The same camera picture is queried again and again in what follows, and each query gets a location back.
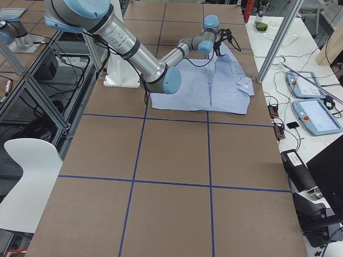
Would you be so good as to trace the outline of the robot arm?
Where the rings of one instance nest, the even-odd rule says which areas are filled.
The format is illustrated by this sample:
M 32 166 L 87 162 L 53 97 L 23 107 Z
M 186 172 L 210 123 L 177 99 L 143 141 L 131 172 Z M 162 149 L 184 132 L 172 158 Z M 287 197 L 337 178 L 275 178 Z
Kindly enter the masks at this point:
M 122 59 L 132 62 L 143 75 L 147 90 L 152 93 L 176 93 L 182 81 L 176 65 L 191 51 L 210 54 L 219 33 L 218 17 L 209 15 L 204 20 L 201 36 L 182 39 L 165 57 L 156 59 L 115 15 L 110 1 L 45 1 L 44 6 L 44 18 L 49 27 L 98 35 Z

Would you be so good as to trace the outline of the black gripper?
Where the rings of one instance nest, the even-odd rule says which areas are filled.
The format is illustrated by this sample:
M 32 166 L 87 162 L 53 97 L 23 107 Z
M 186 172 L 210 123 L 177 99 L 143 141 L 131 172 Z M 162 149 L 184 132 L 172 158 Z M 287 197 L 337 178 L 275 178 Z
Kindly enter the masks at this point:
M 220 46 L 221 46 L 221 41 L 220 39 L 216 40 L 213 45 L 213 50 L 216 54 L 220 53 Z

